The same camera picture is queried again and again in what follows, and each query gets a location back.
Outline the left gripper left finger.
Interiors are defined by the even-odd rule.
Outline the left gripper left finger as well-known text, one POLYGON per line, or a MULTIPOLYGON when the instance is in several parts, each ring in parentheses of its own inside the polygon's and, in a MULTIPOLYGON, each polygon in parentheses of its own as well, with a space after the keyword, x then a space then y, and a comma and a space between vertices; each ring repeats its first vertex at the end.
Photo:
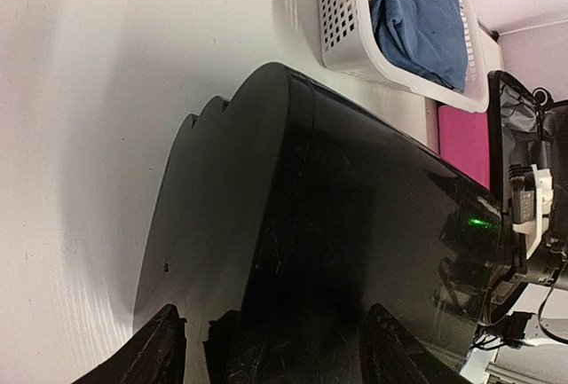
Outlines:
POLYGON ((185 320, 164 305, 115 354, 78 383, 182 383, 185 374, 185 320))

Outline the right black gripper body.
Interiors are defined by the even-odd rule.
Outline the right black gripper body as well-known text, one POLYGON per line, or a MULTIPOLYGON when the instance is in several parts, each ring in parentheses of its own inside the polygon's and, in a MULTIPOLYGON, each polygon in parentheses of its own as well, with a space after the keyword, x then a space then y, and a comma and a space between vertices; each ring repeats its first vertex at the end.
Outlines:
POLYGON ((525 235, 513 231, 509 215, 501 222, 495 264, 487 295, 487 323, 505 317, 528 285, 567 289, 567 207, 552 211, 549 229, 531 256, 525 235))

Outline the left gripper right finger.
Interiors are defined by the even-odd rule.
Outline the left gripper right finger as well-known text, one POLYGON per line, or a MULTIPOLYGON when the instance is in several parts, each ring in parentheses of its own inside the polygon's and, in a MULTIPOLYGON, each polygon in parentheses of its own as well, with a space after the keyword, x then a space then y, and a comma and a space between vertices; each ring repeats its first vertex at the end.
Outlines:
POLYGON ((364 383, 460 383, 461 375, 433 356, 380 303, 360 330, 359 361, 364 383))

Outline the black pink drawer organizer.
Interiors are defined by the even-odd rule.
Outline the black pink drawer organizer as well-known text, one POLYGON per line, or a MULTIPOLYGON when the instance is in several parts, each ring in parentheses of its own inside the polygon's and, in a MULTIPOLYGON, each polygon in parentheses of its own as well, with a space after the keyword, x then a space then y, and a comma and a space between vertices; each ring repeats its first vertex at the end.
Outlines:
POLYGON ((501 206, 360 106, 280 63, 189 115, 134 307, 173 304, 189 383, 364 383, 382 304, 459 373, 485 318, 501 206))

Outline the blue item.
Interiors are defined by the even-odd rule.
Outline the blue item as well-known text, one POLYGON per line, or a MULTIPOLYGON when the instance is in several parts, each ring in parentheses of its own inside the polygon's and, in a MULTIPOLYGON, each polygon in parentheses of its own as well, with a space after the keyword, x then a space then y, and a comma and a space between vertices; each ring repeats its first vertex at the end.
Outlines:
POLYGON ((459 0, 372 0, 371 25, 395 67, 463 91, 468 57, 459 0))

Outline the white plastic mesh basket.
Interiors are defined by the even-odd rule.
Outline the white plastic mesh basket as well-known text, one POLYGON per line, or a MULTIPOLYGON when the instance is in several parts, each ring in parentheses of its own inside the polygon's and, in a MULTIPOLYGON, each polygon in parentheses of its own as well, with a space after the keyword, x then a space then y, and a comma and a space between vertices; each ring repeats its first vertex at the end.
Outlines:
POLYGON ((295 31, 308 30, 308 44, 326 68, 471 113, 484 112, 489 88, 477 16, 459 0, 468 58, 463 91, 450 90, 392 65, 379 50, 367 0, 273 0, 276 17, 295 31))

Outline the pink hard-shell suitcase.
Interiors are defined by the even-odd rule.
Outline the pink hard-shell suitcase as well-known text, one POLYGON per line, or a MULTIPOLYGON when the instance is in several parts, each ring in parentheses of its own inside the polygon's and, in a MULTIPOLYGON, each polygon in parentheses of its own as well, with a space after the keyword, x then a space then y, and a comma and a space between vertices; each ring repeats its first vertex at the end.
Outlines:
POLYGON ((528 90, 505 71, 488 75, 489 106, 468 113, 438 108, 439 153, 488 188, 502 204, 510 197, 513 165, 550 170, 554 200, 567 202, 567 101, 555 101, 542 87, 528 90))

